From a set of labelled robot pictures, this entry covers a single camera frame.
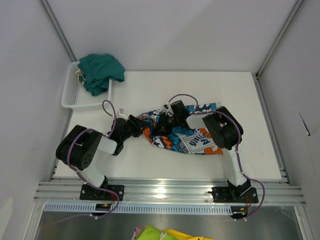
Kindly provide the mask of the colourful patterned shorts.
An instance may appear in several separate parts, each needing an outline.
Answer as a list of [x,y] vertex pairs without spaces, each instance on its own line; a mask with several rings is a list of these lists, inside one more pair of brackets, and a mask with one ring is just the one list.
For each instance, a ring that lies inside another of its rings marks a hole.
[[[215,155],[223,153],[223,150],[214,143],[205,127],[190,128],[187,126],[187,129],[174,127],[172,133],[168,135],[153,135],[152,132],[159,121],[160,114],[173,114],[170,105],[165,105],[163,109],[151,110],[137,116],[140,120],[150,122],[150,126],[144,129],[142,133],[154,147],[181,154]],[[195,110],[198,113],[202,110],[215,110],[217,105],[215,103],[207,103],[198,107],[194,105],[184,105],[184,107],[187,109],[187,117],[194,117]]]

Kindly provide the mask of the green shorts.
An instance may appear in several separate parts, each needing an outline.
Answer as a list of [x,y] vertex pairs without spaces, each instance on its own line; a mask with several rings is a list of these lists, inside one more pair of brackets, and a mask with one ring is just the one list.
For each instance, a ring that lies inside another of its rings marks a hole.
[[94,97],[109,90],[110,80],[125,81],[126,69],[110,54],[89,54],[79,59],[77,67],[78,83]]

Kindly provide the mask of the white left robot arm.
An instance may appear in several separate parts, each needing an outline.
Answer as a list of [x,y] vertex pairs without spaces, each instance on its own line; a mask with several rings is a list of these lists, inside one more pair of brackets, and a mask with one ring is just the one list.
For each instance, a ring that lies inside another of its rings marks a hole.
[[145,120],[121,113],[113,119],[107,134],[76,125],[59,144],[55,156],[91,187],[90,192],[97,200],[103,200],[109,193],[109,180],[93,163],[96,151],[118,156],[126,140],[139,137],[149,126]]

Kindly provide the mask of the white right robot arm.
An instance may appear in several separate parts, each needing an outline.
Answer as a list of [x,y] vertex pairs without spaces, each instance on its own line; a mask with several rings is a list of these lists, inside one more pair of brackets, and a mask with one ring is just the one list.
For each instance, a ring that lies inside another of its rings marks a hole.
[[223,154],[226,187],[213,187],[215,203],[244,203],[251,180],[242,168],[239,145],[242,126],[224,106],[184,105],[181,100],[147,115],[151,122],[143,133],[155,147],[192,155]]

